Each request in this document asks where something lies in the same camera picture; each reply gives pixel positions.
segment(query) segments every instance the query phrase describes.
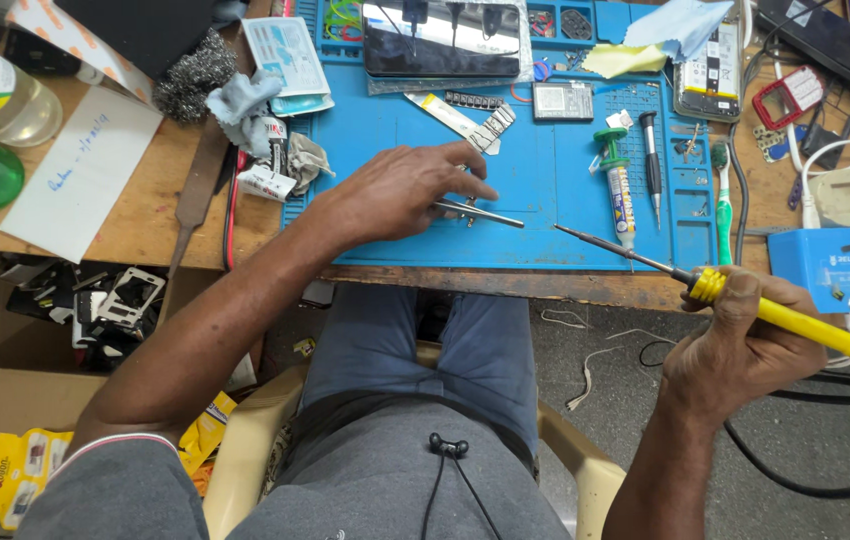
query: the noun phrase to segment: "earphones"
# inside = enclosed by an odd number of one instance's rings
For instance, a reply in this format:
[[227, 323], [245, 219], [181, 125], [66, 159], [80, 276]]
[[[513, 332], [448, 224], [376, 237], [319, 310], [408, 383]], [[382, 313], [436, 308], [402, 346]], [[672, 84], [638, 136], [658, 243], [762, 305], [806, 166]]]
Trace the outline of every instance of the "earphones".
[[461, 458], [468, 452], [468, 441], [448, 442], [434, 432], [428, 436], [428, 444], [433, 454], [443, 455], [447, 452], [455, 458]]
[[502, 540], [502, 535], [499, 534], [498, 529], [495, 528], [495, 523], [491, 521], [489, 510], [486, 510], [485, 505], [482, 504], [482, 499], [479, 497], [479, 494], [475, 492], [475, 488], [472, 487], [472, 482], [468, 481], [466, 472], [462, 470], [462, 465], [459, 464], [459, 458], [463, 457], [466, 452], [468, 452], [468, 441], [452, 443], [443, 439], [438, 433], [432, 432], [431, 435], [428, 436], [428, 446], [429, 450], [431, 450], [433, 454], [441, 456], [441, 461], [438, 463], [438, 476], [435, 477], [434, 485], [431, 487], [431, 497], [428, 499], [428, 505], [425, 506], [425, 519], [422, 521], [421, 540], [425, 540], [426, 535], [428, 534], [428, 517], [432, 513], [432, 503], [435, 502], [435, 494], [439, 491], [439, 483], [442, 481], [442, 472], [445, 468], [445, 456], [448, 456], [455, 462], [455, 468], [457, 468], [458, 473], [461, 474], [461, 479], [465, 481], [465, 485], [468, 486], [468, 490], [472, 492], [472, 497], [474, 497], [475, 502], [478, 503], [481, 513], [484, 514], [485, 520], [488, 521], [488, 525], [491, 527], [492, 533], [495, 534], [495, 538]]

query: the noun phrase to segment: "blue silicone repair mat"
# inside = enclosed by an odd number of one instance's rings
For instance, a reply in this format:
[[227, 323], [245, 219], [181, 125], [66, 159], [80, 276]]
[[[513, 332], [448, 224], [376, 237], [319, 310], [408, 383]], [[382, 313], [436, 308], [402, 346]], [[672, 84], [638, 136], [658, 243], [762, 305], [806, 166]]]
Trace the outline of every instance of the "blue silicone repair mat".
[[[639, 19], [654, 6], [605, 1], [571, 1], [529, 4], [531, 10], [553, 14], [561, 24], [566, 10], [581, 12], [593, 25], [592, 39], [578, 41], [563, 36], [531, 38], [536, 60], [550, 64], [565, 62], [565, 51], [594, 46], [596, 39], [621, 41], [632, 19]], [[312, 198], [329, 190], [370, 160], [380, 150], [399, 144], [409, 146], [457, 141], [459, 135], [410, 102], [403, 94], [369, 96], [368, 78], [362, 64], [362, 44], [332, 39], [317, 24], [324, 18], [325, 4], [316, 0], [297, 3], [297, 14], [305, 18], [315, 38], [335, 106], [296, 118], [290, 129], [308, 135], [328, 152], [335, 178], [321, 174], [300, 199], [283, 208], [283, 227], [295, 219]], [[465, 89], [463, 92], [501, 96], [517, 116], [500, 137], [501, 152], [487, 155], [488, 183], [498, 190], [496, 202], [479, 201], [478, 207], [525, 222], [525, 228], [478, 219], [437, 220], [422, 234], [397, 242], [377, 242], [347, 251], [337, 264], [381, 264], [403, 266], [447, 266], [472, 268], [541, 268], [566, 270], [628, 270], [623, 257], [596, 248], [552, 227], [558, 223], [616, 241], [611, 216], [611, 197], [605, 173], [592, 176], [588, 166], [600, 151], [592, 135], [608, 127], [605, 118], [622, 109], [636, 125], [620, 143], [620, 154], [631, 160], [628, 178], [635, 214], [635, 250], [646, 257], [691, 268], [716, 264], [718, 260], [714, 225], [714, 194], [708, 137], [696, 138], [699, 154], [683, 155], [675, 146], [690, 139], [674, 126], [694, 127], [696, 120], [675, 114], [672, 92], [662, 73], [623, 75], [604, 80], [594, 73], [556, 71], [550, 82], [582, 81], [595, 86], [595, 119], [590, 122], [534, 121], [531, 103], [516, 100], [507, 86]], [[515, 92], [530, 97], [529, 83], [516, 84]], [[434, 92], [443, 98], [443, 92]], [[458, 108], [481, 124], [487, 111]], [[637, 125], [638, 116], [657, 111], [655, 146], [663, 174], [661, 230], [645, 185], [645, 141]], [[375, 219], [375, 208], [368, 208]], [[640, 265], [636, 270], [651, 270]]]

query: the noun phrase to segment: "green toothbrush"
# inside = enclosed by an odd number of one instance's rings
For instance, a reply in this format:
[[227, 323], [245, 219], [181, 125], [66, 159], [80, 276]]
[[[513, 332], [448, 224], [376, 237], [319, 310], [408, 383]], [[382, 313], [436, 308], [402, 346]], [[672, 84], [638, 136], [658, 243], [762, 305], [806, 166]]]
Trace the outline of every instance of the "green toothbrush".
[[719, 264], [731, 264], [731, 199], [729, 198], [729, 145], [712, 145], [712, 166], [719, 170], [719, 203], [715, 221], [719, 229]]

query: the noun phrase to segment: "yellow soldering iron handle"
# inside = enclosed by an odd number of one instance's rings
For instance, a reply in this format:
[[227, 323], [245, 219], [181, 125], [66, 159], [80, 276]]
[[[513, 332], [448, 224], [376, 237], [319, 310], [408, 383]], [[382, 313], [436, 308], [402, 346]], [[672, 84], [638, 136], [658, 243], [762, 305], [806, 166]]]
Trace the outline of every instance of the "yellow soldering iron handle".
[[[713, 268], [703, 268], [701, 276], [688, 294], [711, 306], [725, 283], [724, 274]], [[758, 302], [758, 318], [850, 357], [850, 332], [839, 327], [799, 313], [767, 298], [762, 298]]]

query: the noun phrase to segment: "gray t-shirt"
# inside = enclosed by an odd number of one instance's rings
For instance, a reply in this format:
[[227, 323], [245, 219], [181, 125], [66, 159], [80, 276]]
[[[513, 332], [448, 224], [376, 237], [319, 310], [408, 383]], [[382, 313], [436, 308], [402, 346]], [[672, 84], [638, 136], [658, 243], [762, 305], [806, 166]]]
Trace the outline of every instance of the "gray t-shirt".
[[[441, 458], [428, 437], [467, 440], [459, 460], [503, 539], [569, 538], [526, 467], [485, 423], [441, 403], [402, 402], [299, 448], [278, 487], [230, 539], [419, 538]], [[208, 538], [179, 456], [158, 439], [119, 438], [77, 453], [27, 511], [15, 538]], [[494, 538], [451, 458], [428, 538]]]

